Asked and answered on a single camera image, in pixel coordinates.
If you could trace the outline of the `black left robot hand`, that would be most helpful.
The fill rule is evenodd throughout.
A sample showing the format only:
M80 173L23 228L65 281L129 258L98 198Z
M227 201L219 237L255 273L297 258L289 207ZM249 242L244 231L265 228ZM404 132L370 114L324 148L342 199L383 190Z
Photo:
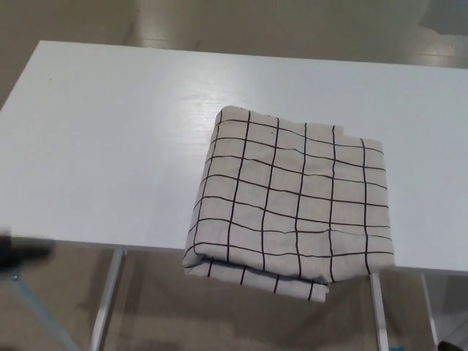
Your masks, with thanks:
M37 263L48 259L54 250L53 244L13 238L10 232L1 231L1 273L14 271L25 263Z

